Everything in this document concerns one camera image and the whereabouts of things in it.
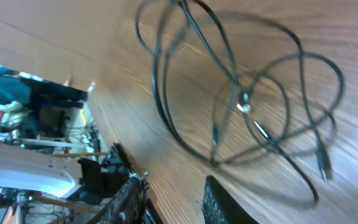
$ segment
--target clothing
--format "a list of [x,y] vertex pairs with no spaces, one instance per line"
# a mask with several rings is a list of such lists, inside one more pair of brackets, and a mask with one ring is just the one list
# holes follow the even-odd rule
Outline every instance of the clothing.
[[31,88],[22,83],[20,78],[12,77],[17,71],[0,67],[0,104],[17,101],[22,104],[30,103]]

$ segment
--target wire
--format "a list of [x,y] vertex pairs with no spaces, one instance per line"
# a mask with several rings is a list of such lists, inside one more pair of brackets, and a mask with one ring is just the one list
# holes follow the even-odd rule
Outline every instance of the wire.
[[[328,153],[326,151],[326,146],[324,145],[323,140],[321,139],[320,133],[317,130],[317,125],[321,124],[323,121],[329,119],[332,126],[334,134],[336,134],[337,126],[336,122],[333,116],[333,110],[338,106],[340,100],[343,97],[344,93],[344,76],[341,72],[341,70],[335,65],[334,62],[330,61],[330,59],[316,53],[311,52],[305,52],[303,50],[302,44],[300,42],[300,39],[296,36],[296,34],[291,31],[289,28],[272,21],[270,19],[265,19],[263,17],[259,17],[253,14],[249,13],[240,13],[240,12],[222,12],[221,16],[224,18],[229,19],[235,19],[237,21],[253,21],[258,22],[259,24],[262,24],[263,26],[267,27],[273,27],[276,28],[282,32],[285,32],[294,43],[296,43],[296,46],[298,48],[297,54],[292,55],[286,55],[283,57],[280,57],[272,62],[270,62],[265,68],[261,69],[259,72],[254,72],[253,75],[250,75],[252,77],[252,81],[248,84],[248,87],[242,86],[239,84],[239,76],[237,74],[237,64],[234,60],[234,55],[231,50],[229,41],[227,39],[227,35],[223,29],[223,26],[221,25],[217,15],[201,0],[168,0],[169,3],[162,12],[162,15],[160,16],[160,22],[158,24],[157,33],[155,35],[155,41],[154,41],[154,49],[150,48],[145,44],[145,42],[142,40],[142,37],[140,35],[139,30],[139,21],[141,14],[143,13],[144,9],[147,7],[148,4],[150,4],[153,1],[144,1],[140,4],[136,15],[135,15],[135,31],[137,38],[140,42],[140,44],[145,47],[145,49],[150,52],[150,54],[153,57],[153,63],[152,63],[152,90],[154,94],[154,100],[157,107],[157,111],[164,123],[164,125],[167,127],[169,132],[172,134],[173,138],[179,143],[179,145],[187,152],[189,152],[191,155],[197,157],[198,159],[201,159],[202,161],[208,161],[212,164],[212,166],[218,166],[219,164],[232,164],[235,162],[244,162],[239,161],[239,159],[245,155],[249,155],[255,152],[260,151],[261,149],[264,149],[264,153],[276,153],[283,156],[290,164],[294,167],[294,169],[301,175],[301,177],[304,179],[304,181],[308,184],[309,188],[311,189],[314,197],[314,201],[318,201],[318,194],[316,193],[316,189],[313,187],[313,184],[311,184],[310,180],[307,178],[307,176],[299,169],[299,167],[290,159],[290,156],[301,156],[310,152],[315,152],[318,158],[318,164],[319,168],[324,173],[326,171],[331,170],[331,163],[329,161]],[[211,48],[211,46],[208,44],[208,41],[205,39],[203,33],[201,32],[200,28],[198,27],[196,20],[193,18],[193,16],[190,13],[189,9],[189,2],[195,3],[202,7],[207,13],[208,16],[212,19],[214,24],[218,27],[219,33],[221,34],[222,40],[224,42],[227,55],[229,57],[229,68],[227,68],[221,59],[218,58],[218,56],[215,54],[214,50]],[[179,7],[183,13],[185,14],[185,25],[177,32],[175,38],[170,43],[170,46],[163,52],[162,51],[162,34],[165,28],[165,25],[168,21],[168,18],[173,11],[175,7]],[[170,115],[170,110],[168,106],[167,101],[167,74],[168,74],[168,65],[170,63],[170,56],[171,53],[176,50],[176,48],[179,46],[180,42],[184,39],[186,30],[190,27],[194,28],[195,32],[197,33],[198,37],[200,38],[201,42],[203,43],[205,49],[210,54],[210,56],[213,58],[215,63],[218,65],[219,69],[223,72],[225,76],[227,76],[228,81],[227,83],[224,83],[222,85],[222,88],[218,91],[218,94],[216,95],[216,98],[214,100],[213,110],[212,110],[212,144],[211,144],[211,153],[209,157],[206,157],[202,154],[200,154],[197,150],[192,148],[185,140],[180,136],[178,130],[176,129],[172,117]],[[163,63],[163,70],[162,70],[162,100],[160,97],[160,90],[158,87],[158,73],[159,73],[159,66],[160,66],[160,58],[164,57],[164,63]],[[307,99],[306,96],[306,87],[305,87],[305,68],[304,68],[304,59],[305,58],[314,58],[317,60],[320,60],[327,65],[329,65],[335,72],[337,79],[338,79],[338,91],[336,94],[336,97],[334,101],[331,103],[331,105],[328,107],[328,109],[325,109],[321,105],[318,105],[316,103],[309,102],[309,99]],[[284,88],[284,86],[273,76],[269,75],[271,69],[276,67],[277,65],[280,65],[283,62],[286,62],[288,60],[298,60],[299,64],[299,76],[300,76],[300,84],[301,84],[301,100],[303,102],[303,106],[305,108],[306,115],[308,117],[309,124],[306,124],[294,131],[289,132],[289,126],[290,126],[290,102],[287,96],[287,90]],[[244,118],[245,125],[247,129],[249,130],[251,136],[255,139],[257,142],[256,145],[243,150],[242,152],[231,156],[226,159],[219,159],[217,160],[215,158],[216,154],[219,151],[220,144],[224,138],[224,135],[226,133],[230,117],[232,115],[232,112],[234,111],[234,105],[237,103],[237,95],[236,91],[238,88],[242,90],[244,93],[247,93],[250,98],[252,96],[253,90],[255,89],[255,86],[258,84],[263,85],[261,82],[261,79],[266,78],[268,80],[271,80],[278,88],[280,89],[280,92],[282,94],[282,98],[284,100],[284,106],[285,106],[285,120],[284,120],[284,126],[281,134],[277,138],[271,139],[269,142],[261,142],[257,136],[255,135],[254,131],[252,130],[249,122],[249,115],[246,113],[243,113],[242,116]],[[220,122],[216,121],[216,108],[217,103],[220,101],[220,96],[224,92],[224,87],[230,84],[230,97],[229,97],[229,103],[226,105],[227,110],[224,113],[223,119]],[[317,110],[322,111],[322,115],[320,117],[313,119],[310,113],[310,108],[315,108]],[[296,152],[292,154],[287,153],[278,153],[276,150],[272,150],[273,145],[280,145],[284,141],[287,141],[290,138],[294,138],[295,136],[298,136],[301,133],[304,133],[307,130],[312,130],[314,132],[314,135],[316,136],[316,149],[304,151],[304,152]]]

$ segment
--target cable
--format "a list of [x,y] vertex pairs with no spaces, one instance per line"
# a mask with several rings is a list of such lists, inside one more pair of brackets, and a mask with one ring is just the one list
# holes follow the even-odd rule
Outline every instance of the cable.
[[[145,47],[145,49],[152,55],[153,57],[153,63],[152,63],[152,90],[154,94],[154,100],[157,107],[157,111],[164,123],[164,125],[167,127],[169,132],[172,134],[173,138],[179,143],[179,145],[187,152],[189,152],[191,155],[197,157],[198,159],[201,159],[202,161],[208,161],[211,163],[212,166],[218,166],[219,164],[231,164],[235,162],[239,162],[239,158],[241,158],[244,155],[252,154],[255,152],[260,151],[262,148],[264,149],[264,153],[276,153],[281,156],[283,156],[290,164],[291,166],[302,176],[302,178],[305,180],[305,182],[308,184],[310,190],[313,193],[314,201],[318,201],[318,194],[316,192],[316,189],[313,187],[313,184],[310,182],[310,180],[307,178],[306,174],[304,174],[300,168],[290,159],[290,156],[301,156],[304,154],[307,154],[309,152],[315,152],[316,156],[318,158],[318,165],[319,169],[321,171],[321,174],[324,179],[328,177],[328,173],[331,171],[331,163],[329,161],[328,153],[326,150],[326,145],[324,145],[323,140],[321,139],[320,133],[317,129],[317,125],[321,124],[323,121],[329,119],[332,126],[333,126],[333,132],[336,134],[337,126],[336,122],[333,116],[333,110],[338,106],[340,100],[343,97],[344,93],[344,76],[341,72],[341,70],[335,65],[334,62],[330,61],[330,59],[316,53],[311,52],[305,52],[303,50],[302,44],[300,42],[300,39],[296,36],[296,34],[291,31],[289,28],[272,21],[270,19],[265,19],[263,17],[259,17],[253,14],[249,13],[240,13],[240,12],[226,12],[223,11],[219,16],[223,18],[229,18],[229,19],[235,19],[237,21],[253,21],[258,22],[259,24],[262,24],[263,26],[267,27],[273,27],[276,28],[282,32],[285,32],[289,38],[291,38],[294,43],[296,43],[296,46],[298,48],[298,53],[292,54],[292,55],[286,55],[283,57],[280,57],[272,62],[270,62],[265,68],[261,69],[261,71],[254,72],[254,74],[251,74],[250,76],[253,78],[253,80],[248,83],[248,87],[242,86],[239,84],[239,74],[237,74],[237,64],[234,59],[234,54],[231,50],[229,41],[227,39],[227,35],[223,29],[223,26],[221,25],[217,15],[201,0],[168,0],[168,5],[162,12],[162,15],[160,16],[160,22],[158,24],[157,33],[155,35],[155,41],[154,41],[154,48],[150,48],[146,45],[146,43],[142,40],[142,37],[140,35],[139,30],[139,21],[141,14],[143,13],[144,9],[147,7],[148,4],[150,4],[153,1],[145,0],[142,2],[136,12],[135,15],[135,31],[137,38],[141,45]],[[190,13],[189,8],[189,2],[195,3],[202,7],[207,13],[208,16],[212,19],[214,24],[218,27],[219,33],[222,37],[222,40],[224,42],[227,55],[229,58],[229,68],[227,68],[221,59],[218,58],[218,56],[215,54],[214,50],[209,45],[208,41],[205,39],[203,33],[201,32],[200,28],[198,27],[196,20],[193,18],[193,16]],[[170,43],[170,46],[163,52],[162,51],[162,34],[165,28],[165,25],[167,23],[167,20],[173,11],[174,7],[179,7],[184,15],[185,15],[185,25],[177,32],[175,38]],[[200,154],[197,150],[192,148],[185,140],[180,136],[178,130],[176,129],[172,117],[170,115],[170,110],[168,106],[167,101],[167,74],[168,74],[168,65],[170,62],[170,56],[171,53],[176,50],[176,48],[179,46],[180,42],[184,39],[184,36],[186,34],[186,30],[190,27],[194,28],[195,32],[197,33],[198,37],[200,38],[201,42],[203,43],[205,49],[210,54],[210,56],[213,58],[215,63],[218,65],[219,69],[223,72],[223,74],[228,78],[227,83],[224,83],[222,85],[222,88],[218,91],[218,94],[215,97],[213,110],[212,110],[212,143],[211,143],[211,153],[209,157],[206,157],[202,154]],[[163,70],[162,70],[162,100],[160,97],[160,90],[158,88],[158,71],[159,71],[159,65],[160,65],[160,58],[164,57],[164,63],[163,63]],[[331,103],[331,105],[328,107],[328,109],[325,109],[321,105],[318,105],[316,103],[309,102],[307,95],[306,95],[306,87],[305,87],[305,68],[304,68],[304,59],[305,58],[314,58],[317,60],[320,60],[327,65],[329,65],[334,72],[337,75],[338,79],[338,91],[335,97],[335,100]],[[290,102],[289,98],[287,96],[287,90],[284,88],[284,86],[273,76],[269,75],[269,72],[271,69],[276,67],[277,65],[280,65],[283,62],[286,62],[288,60],[298,60],[299,64],[299,76],[300,76],[300,85],[301,85],[301,101],[303,102],[303,106],[305,108],[305,113],[308,117],[309,124],[306,124],[294,131],[289,132],[289,126],[290,126]],[[261,142],[257,136],[255,135],[254,131],[252,130],[249,122],[249,115],[247,113],[243,113],[242,116],[244,118],[245,125],[247,129],[249,130],[251,136],[255,139],[257,144],[255,146],[252,146],[248,149],[243,150],[242,152],[231,156],[230,158],[226,159],[219,159],[217,160],[215,158],[216,154],[219,151],[219,147],[221,144],[222,139],[224,138],[224,135],[226,133],[230,117],[232,115],[232,112],[234,111],[234,105],[237,103],[237,96],[236,91],[238,89],[241,90],[241,93],[246,94],[251,99],[253,90],[255,89],[255,86],[258,84],[263,85],[261,82],[261,79],[266,78],[268,80],[271,80],[278,88],[280,89],[280,92],[282,94],[282,98],[284,100],[284,106],[285,106],[285,120],[284,120],[284,127],[282,130],[282,133],[277,138],[269,139],[266,142]],[[226,105],[227,110],[224,113],[223,119],[220,122],[216,121],[216,108],[217,103],[220,101],[220,95],[224,91],[224,87],[230,84],[230,98],[229,103]],[[238,96],[238,102],[240,103],[242,100],[240,100],[241,95]],[[322,115],[320,115],[318,118],[313,119],[310,108],[315,108],[317,110],[320,110],[323,112]],[[279,148],[279,145],[283,143],[284,141],[294,138],[295,136],[304,133],[307,130],[312,130],[314,135],[316,136],[316,149],[309,150],[309,151],[303,151],[303,152],[297,152],[297,153],[285,153],[283,150]]]

